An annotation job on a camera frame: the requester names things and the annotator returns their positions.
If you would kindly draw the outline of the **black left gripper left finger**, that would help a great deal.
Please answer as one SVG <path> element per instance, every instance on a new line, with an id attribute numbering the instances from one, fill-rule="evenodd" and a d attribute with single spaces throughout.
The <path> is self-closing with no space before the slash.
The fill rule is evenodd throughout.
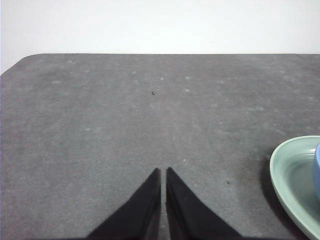
<path id="1" fill-rule="evenodd" d="M 161 171 L 156 168 L 127 202 L 104 220 L 88 239 L 143 239 L 161 205 Z"/>

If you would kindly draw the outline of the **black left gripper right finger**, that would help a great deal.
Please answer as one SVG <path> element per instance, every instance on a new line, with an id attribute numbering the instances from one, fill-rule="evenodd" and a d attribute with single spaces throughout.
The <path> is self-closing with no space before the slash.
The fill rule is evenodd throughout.
<path id="1" fill-rule="evenodd" d="M 235 239 L 241 234 L 209 209 L 169 167 L 166 170 L 166 203 L 182 239 Z"/>

